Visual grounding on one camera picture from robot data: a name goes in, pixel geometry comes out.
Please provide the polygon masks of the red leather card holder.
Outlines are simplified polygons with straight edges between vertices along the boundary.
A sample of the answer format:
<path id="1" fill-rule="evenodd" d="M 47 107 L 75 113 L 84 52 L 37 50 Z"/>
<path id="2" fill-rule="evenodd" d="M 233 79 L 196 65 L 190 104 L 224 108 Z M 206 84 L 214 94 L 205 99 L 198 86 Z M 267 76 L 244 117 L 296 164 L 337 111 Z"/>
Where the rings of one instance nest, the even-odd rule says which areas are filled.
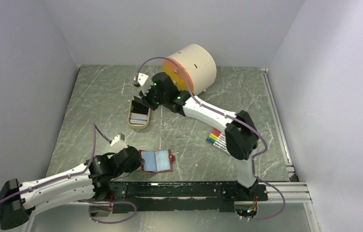
<path id="1" fill-rule="evenodd" d="M 147 151 L 139 150 L 142 159 L 141 169 L 148 173 L 167 173 L 173 171 L 175 156 L 171 150 Z"/>

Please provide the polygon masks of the grey credit card stack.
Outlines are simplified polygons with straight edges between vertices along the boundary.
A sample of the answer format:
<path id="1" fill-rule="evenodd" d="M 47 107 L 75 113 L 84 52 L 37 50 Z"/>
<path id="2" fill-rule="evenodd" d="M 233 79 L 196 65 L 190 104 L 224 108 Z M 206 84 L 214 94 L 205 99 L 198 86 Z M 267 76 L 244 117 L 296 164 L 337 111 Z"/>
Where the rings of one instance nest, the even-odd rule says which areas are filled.
<path id="1" fill-rule="evenodd" d="M 136 101 L 131 101 L 130 114 L 128 122 L 131 125 L 144 125 L 149 119 L 149 107 L 146 107 Z"/>

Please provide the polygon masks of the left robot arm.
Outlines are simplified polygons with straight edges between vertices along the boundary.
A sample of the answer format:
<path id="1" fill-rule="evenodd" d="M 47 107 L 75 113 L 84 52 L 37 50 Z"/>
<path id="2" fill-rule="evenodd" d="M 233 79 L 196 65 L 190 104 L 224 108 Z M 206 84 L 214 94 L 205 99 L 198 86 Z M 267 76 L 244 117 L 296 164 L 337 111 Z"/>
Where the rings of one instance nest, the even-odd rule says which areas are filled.
<path id="1" fill-rule="evenodd" d="M 143 162 L 136 148 L 126 146 L 117 153 L 93 156 L 68 171 L 40 180 L 21 183 L 10 179 L 0 190 L 0 228 L 16 228 L 30 216 L 65 203 L 111 200 L 110 181 L 135 171 Z"/>

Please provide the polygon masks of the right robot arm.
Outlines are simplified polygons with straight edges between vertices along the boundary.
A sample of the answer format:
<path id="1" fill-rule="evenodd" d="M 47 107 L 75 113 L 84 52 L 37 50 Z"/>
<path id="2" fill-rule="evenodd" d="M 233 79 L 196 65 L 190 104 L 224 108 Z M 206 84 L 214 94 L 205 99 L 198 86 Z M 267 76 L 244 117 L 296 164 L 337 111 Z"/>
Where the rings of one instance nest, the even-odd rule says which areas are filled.
<path id="1" fill-rule="evenodd" d="M 152 110 L 162 105 L 174 113 L 202 121 L 224 133 L 226 148 L 234 158 L 237 167 L 238 196 L 251 199 L 256 193 L 258 180 L 252 152 L 258 146 L 259 133 L 246 111 L 238 113 L 226 111 L 201 100 L 192 90 L 186 76 L 187 89 L 180 90 L 165 72 L 153 77 L 138 73 L 133 77 L 136 87 L 141 90 L 135 100 Z"/>

